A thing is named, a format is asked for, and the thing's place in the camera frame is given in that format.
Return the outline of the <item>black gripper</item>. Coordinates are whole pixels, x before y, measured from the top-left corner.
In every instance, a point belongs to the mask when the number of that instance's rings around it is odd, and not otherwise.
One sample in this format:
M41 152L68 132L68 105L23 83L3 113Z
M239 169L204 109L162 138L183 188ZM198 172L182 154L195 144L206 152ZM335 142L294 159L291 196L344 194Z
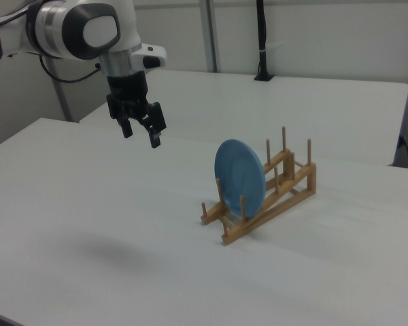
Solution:
M117 120L124 138L133 135L130 118L140 120L147 130L153 149L160 146L161 132L167 127L159 102L148 103L146 74L139 71L122 77L107 77L110 93L107 95L109 114Z

